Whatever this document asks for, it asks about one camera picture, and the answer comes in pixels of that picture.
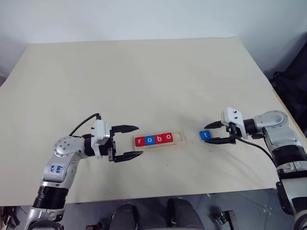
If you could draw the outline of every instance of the blue letter block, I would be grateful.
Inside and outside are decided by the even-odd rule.
[[[154,136],[146,136],[145,143],[146,145],[154,145],[155,144]]]
[[[211,135],[210,135],[209,131],[201,131],[200,137],[201,137],[202,140],[207,140],[207,139],[211,138]]]

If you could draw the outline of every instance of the red letter block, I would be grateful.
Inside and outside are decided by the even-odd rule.
[[[135,146],[144,146],[145,145],[145,137],[135,138]]]
[[[155,135],[155,136],[154,136],[154,140],[155,140],[155,143],[156,143],[156,144],[162,144],[162,143],[164,143],[163,134]]]
[[[163,134],[164,142],[173,142],[173,135],[172,133],[164,133]]]

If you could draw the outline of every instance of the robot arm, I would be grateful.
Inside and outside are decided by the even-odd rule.
[[[58,140],[54,145],[53,155],[44,169],[44,177],[38,195],[29,209],[24,229],[36,230],[41,226],[63,229],[57,222],[62,220],[65,199],[76,175],[79,161],[91,156],[98,158],[108,156],[109,161],[121,162],[141,155],[142,151],[131,151],[117,156],[113,140],[117,132],[126,133],[136,129],[138,128],[135,126],[127,125],[113,126],[110,129],[109,124],[96,114],[91,134],[82,137],[72,136],[74,130],[69,136]]]
[[[207,143],[236,143],[240,137],[264,138],[276,167],[279,182],[276,183],[280,204],[289,215],[295,217],[295,230],[307,229],[307,154],[295,132],[288,126],[288,116],[281,111],[269,111],[253,119],[243,120],[242,114],[228,108],[221,121],[205,128],[226,126],[228,138],[212,138]]]

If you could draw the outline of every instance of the gray floor tile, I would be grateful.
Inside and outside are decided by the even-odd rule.
[[[265,230],[292,230],[293,226],[294,222],[292,219],[271,213],[271,215],[267,215]]]
[[[237,192],[239,195],[249,199],[251,202],[259,205],[260,207],[267,207],[272,189],[259,189]]]
[[[24,230],[24,223],[27,219],[28,206],[16,207],[16,216],[20,221],[20,225],[18,225],[15,230]]]
[[[276,189],[272,189],[271,190],[271,194],[270,194],[270,201],[269,201],[269,209],[272,210],[273,213],[277,214],[277,215],[281,215],[284,218],[292,218],[292,216],[289,216],[287,214],[284,213],[280,203],[279,203],[279,199],[278,199],[278,195],[277,195],[277,190]]]
[[[84,230],[87,225],[96,224],[101,218],[111,218],[117,208],[126,203],[137,206],[140,215],[140,229],[166,226],[166,207],[169,198],[157,197],[133,200],[117,200],[83,204],[67,204],[61,224],[65,229]],[[234,210],[240,230],[283,230],[293,228],[293,217],[285,214],[279,204],[276,190],[254,190],[211,195],[184,195],[197,210],[206,230],[229,230],[228,224],[219,226],[211,221],[213,210]],[[22,230],[28,207],[17,208]]]
[[[201,198],[198,214],[208,230],[227,230],[228,225],[219,227],[214,225],[209,215],[212,211],[233,210],[236,214],[238,226],[241,230],[262,230],[265,226],[266,213],[258,205],[255,205],[249,199],[238,193],[213,194],[211,197],[203,196]]]

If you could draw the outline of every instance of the black cable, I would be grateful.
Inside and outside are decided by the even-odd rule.
[[[263,147],[261,147],[261,146],[259,146],[259,145],[256,145],[256,144],[254,144],[254,143],[248,142],[248,141],[246,141],[246,140],[243,140],[243,139],[241,139],[241,138],[239,138],[239,137],[236,137],[236,139],[239,140],[239,141],[241,141],[241,142],[243,142],[243,143],[245,143],[245,144],[252,145],[252,146],[257,147],[258,149],[261,149],[262,151],[264,151],[264,153],[271,159],[271,161],[272,161],[273,164],[275,165],[274,160],[273,160],[273,157],[272,157]]]
[[[93,117],[96,117],[96,119],[101,120],[101,116],[99,114],[93,114],[89,116],[88,118],[86,118],[84,121],[82,121],[71,133],[69,133],[69,136],[72,136],[74,132],[77,131],[78,128],[80,128],[85,122],[92,119]]]

